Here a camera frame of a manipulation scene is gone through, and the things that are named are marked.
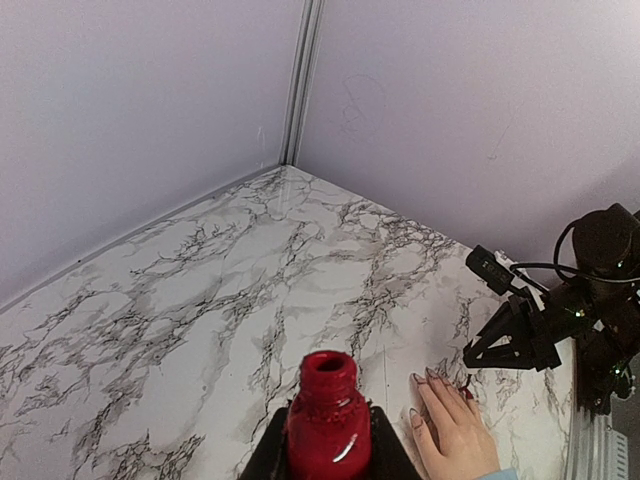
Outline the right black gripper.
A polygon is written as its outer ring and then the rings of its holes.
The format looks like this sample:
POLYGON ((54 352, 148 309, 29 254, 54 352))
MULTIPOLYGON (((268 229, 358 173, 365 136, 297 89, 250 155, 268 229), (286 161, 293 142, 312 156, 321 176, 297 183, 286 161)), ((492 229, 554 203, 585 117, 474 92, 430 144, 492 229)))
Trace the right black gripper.
POLYGON ((511 295, 463 349, 468 368, 496 368, 540 372, 561 364, 560 356, 533 299, 511 295), (520 355, 527 341, 528 357, 520 355))

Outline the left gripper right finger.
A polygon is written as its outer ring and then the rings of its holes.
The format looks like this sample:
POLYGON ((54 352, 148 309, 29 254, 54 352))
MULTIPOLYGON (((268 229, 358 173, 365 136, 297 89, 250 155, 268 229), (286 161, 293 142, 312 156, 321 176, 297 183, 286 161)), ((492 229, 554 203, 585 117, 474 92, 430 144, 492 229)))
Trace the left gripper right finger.
POLYGON ((371 480, 421 480, 384 410, 371 406, 371 480))

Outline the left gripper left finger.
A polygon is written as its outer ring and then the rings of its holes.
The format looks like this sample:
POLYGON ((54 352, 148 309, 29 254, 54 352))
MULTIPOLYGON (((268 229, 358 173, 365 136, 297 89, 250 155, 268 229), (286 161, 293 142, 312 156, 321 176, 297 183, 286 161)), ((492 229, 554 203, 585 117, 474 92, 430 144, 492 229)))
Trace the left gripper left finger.
POLYGON ((242 480, 287 480, 292 478, 288 462, 287 420, 289 410, 279 408, 265 429, 244 470, 242 480))

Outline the white nail polish brush cap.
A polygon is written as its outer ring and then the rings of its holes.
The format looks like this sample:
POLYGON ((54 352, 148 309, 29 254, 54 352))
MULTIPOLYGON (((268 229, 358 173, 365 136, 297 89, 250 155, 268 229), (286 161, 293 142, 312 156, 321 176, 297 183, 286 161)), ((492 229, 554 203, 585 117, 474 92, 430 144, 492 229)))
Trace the white nail polish brush cap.
POLYGON ((471 393, 471 385, 476 377, 477 370, 463 369, 460 371, 460 380, 458 382, 458 390, 461 392, 471 393))

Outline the red nail polish bottle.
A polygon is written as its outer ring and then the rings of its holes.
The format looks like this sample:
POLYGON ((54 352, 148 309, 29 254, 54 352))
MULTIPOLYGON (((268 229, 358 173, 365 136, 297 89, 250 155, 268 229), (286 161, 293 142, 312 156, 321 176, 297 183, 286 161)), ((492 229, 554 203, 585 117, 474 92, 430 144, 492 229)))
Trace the red nail polish bottle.
POLYGON ((371 415, 358 391, 357 366, 332 350, 300 365, 299 391, 286 423, 292 479, 363 479, 372 457, 371 415))

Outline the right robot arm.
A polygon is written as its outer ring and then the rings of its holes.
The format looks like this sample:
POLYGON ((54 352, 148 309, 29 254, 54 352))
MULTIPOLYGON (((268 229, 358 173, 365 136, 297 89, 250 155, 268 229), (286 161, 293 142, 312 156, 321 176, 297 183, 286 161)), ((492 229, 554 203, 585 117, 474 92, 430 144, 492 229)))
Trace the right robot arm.
POLYGON ((476 246, 467 267, 507 300, 463 349, 468 368, 542 371, 561 364, 556 348, 575 341, 576 393, 594 415, 634 388, 639 353, 639 216, 615 203, 562 232, 575 266, 558 260, 513 263, 476 246))

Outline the blue sleeved forearm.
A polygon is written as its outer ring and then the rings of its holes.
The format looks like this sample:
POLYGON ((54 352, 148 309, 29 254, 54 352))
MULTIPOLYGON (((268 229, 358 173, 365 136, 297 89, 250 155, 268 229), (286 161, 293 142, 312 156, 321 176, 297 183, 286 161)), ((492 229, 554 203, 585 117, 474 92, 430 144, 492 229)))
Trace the blue sleeved forearm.
POLYGON ((496 472, 486 474, 479 477, 477 480, 517 480, 517 472, 513 468, 504 469, 496 472))

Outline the mannequin hand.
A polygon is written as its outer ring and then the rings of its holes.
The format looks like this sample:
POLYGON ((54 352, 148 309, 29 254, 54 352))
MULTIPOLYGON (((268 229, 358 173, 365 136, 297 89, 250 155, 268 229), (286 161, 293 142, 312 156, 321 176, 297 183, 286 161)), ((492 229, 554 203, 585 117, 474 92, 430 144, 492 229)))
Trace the mannequin hand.
POLYGON ((422 401, 409 410, 409 424, 430 479, 481 479, 501 471, 495 441, 477 403, 428 370, 411 375, 422 401))

